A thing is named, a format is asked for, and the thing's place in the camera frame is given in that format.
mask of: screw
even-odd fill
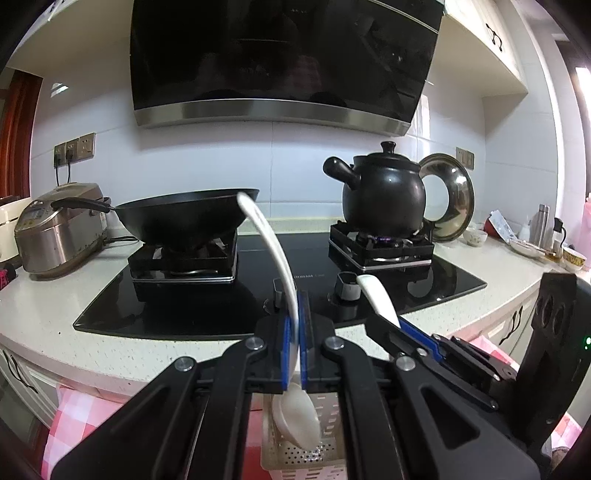
[[[340,350],[345,346],[345,341],[341,337],[328,337],[324,340],[324,344],[330,350]]]
[[[249,337],[246,339],[246,342],[244,343],[246,345],[246,348],[253,351],[260,350],[265,346],[264,340],[259,337]]]
[[[410,372],[411,370],[414,370],[417,364],[414,362],[412,357],[402,355],[396,359],[396,366],[403,372]]]
[[[189,356],[182,356],[182,357],[177,358],[174,361],[174,367],[179,372],[188,372],[189,370],[191,370],[193,368],[194,364],[195,364],[195,360],[193,360]]]

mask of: white ladle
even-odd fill
[[[236,198],[238,206],[254,224],[271,252],[287,295],[287,307],[292,321],[292,331],[294,332],[294,341],[290,343],[289,378],[291,379],[296,369],[299,350],[300,317],[296,284],[285,252],[259,207],[243,192],[239,192]],[[305,450],[313,450],[318,446],[320,443],[320,420],[310,396],[302,390],[298,382],[290,381],[287,391],[283,392],[282,395],[273,396],[271,410],[277,428],[289,442]]]
[[[390,323],[393,323],[400,328],[398,315],[396,315],[396,310],[394,309],[394,305],[392,305],[390,295],[388,295],[388,292],[384,288],[384,285],[382,285],[382,282],[380,282],[379,278],[374,277],[373,275],[359,275],[357,277],[357,283],[369,300],[375,313],[381,315]]]

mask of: electrical outlet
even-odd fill
[[[66,144],[60,143],[53,147],[53,168],[66,165]]]
[[[95,136],[96,134],[88,134],[78,139],[78,160],[87,160],[95,156]]]
[[[456,147],[456,160],[469,170],[474,170],[474,153],[471,151]]]
[[[78,160],[78,140],[79,138],[75,138],[66,142],[66,163],[74,163]]]

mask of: rice cooker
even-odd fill
[[[14,229],[24,270],[37,277],[56,277],[76,268],[101,249],[107,228],[102,212],[59,208],[51,203],[65,197],[105,199],[96,183],[67,183],[33,200]]]
[[[21,212],[31,203],[27,197],[4,197],[0,199],[0,264],[10,262],[13,267],[21,266],[17,243],[14,241],[14,228]]]

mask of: utensil holder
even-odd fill
[[[336,393],[310,394],[320,420],[315,450],[302,450],[285,440],[275,426],[272,395],[263,399],[261,466],[273,480],[345,480],[345,443]]]

